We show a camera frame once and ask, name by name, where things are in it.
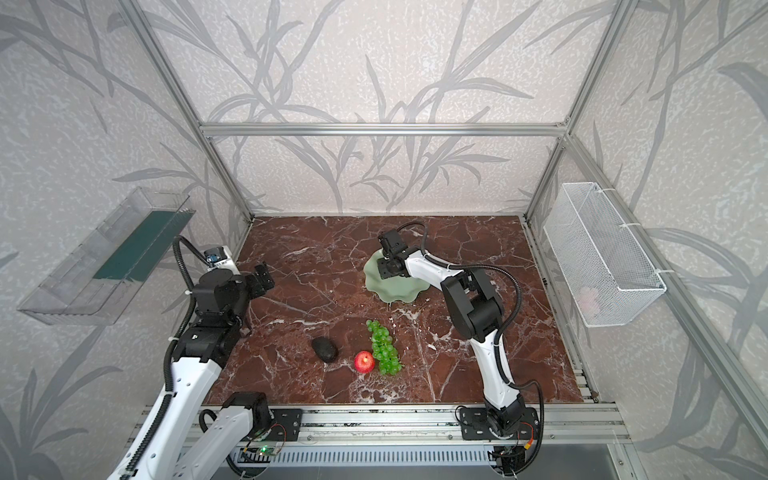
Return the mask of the green fake grape bunch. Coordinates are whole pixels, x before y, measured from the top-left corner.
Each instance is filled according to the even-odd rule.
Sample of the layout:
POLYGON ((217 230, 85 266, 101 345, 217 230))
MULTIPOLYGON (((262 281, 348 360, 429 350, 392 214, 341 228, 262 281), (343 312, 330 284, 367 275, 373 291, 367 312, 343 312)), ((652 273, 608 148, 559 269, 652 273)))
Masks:
POLYGON ((370 332, 372 355, 377 361, 380 373, 383 375, 400 373, 402 364, 389 329, 376 320, 367 320, 366 327, 370 332))

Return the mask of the dark fake avocado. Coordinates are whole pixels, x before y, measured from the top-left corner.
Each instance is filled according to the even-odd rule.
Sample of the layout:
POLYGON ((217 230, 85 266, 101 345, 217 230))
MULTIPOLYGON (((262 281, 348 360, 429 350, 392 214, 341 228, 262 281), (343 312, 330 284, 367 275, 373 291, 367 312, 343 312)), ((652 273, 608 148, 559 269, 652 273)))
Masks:
POLYGON ((339 350, 337 346, 327 337, 312 339, 311 347, 316 356, 326 364, 331 364, 338 358, 339 350))

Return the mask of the red fake apple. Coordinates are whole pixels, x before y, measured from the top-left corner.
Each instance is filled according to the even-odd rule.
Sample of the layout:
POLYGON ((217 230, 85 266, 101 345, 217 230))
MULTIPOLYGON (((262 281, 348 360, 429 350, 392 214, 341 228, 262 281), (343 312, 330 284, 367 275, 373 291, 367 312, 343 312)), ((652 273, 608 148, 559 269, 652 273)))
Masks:
POLYGON ((376 360, 371 352, 360 351, 355 355, 353 365, 358 373, 368 374, 374 370, 376 360))

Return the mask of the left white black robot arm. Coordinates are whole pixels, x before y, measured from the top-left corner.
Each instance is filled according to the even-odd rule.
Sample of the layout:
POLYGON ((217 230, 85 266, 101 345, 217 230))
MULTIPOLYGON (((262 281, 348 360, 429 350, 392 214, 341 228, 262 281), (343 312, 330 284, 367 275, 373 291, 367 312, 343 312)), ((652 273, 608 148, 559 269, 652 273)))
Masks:
POLYGON ((191 448, 183 447, 193 421, 240 339, 250 302, 274 286, 265 263, 240 273, 222 261, 192 289, 199 323, 189 327, 164 360, 164 387, 113 479, 209 479, 236 445, 267 432, 273 417, 265 394, 231 395, 191 448))

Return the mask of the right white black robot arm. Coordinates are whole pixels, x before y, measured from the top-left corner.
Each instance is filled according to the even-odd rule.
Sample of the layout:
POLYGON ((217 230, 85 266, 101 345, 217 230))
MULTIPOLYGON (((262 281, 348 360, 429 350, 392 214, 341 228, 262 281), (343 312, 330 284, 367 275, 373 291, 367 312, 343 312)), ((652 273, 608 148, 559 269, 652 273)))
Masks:
POLYGON ((454 328, 470 342, 483 382, 483 398, 491 433, 505 439, 525 422, 530 425, 534 441, 542 436, 543 417, 526 405, 522 391, 536 389, 539 405, 544 405, 540 384, 529 380, 517 384, 503 349, 504 331, 511 326, 522 307, 522 292, 517 280, 500 267, 488 264, 456 264, 439 259, 426 248, 422 240, 410 246, 402 238, 401 229, 386 231, 378 236, 383 257, 377 261, 382 279, 410 277, 427 282, 439 289, 454 328), (511 280, 515 289, 515 305, 504 314, 501 297, 486 274, 501 273, 511 280), (526 415, 532 418, 527 421, 526 415))

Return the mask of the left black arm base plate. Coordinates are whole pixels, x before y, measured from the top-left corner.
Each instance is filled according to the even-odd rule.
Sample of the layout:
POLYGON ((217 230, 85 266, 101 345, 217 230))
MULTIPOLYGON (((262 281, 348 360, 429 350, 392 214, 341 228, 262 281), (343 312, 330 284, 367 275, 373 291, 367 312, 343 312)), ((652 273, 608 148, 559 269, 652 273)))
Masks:
POLYGON ((272 426, 265 441, 297 442, 302 426, 304 411, 301 408, 273 408, 271 410, 272 426))

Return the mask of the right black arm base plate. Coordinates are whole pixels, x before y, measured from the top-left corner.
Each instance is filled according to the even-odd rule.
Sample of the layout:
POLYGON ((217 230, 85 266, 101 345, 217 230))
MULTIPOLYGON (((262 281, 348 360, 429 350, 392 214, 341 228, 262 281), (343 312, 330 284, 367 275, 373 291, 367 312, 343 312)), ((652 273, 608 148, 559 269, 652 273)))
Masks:
POLYGON ((525 440, 532 442, 540 436, 541 423, 533 407, 524 407, 520 414, 501 420, 489 415, 486 407, 459 405, 454 416, 461 428, 463 440, 525 440))

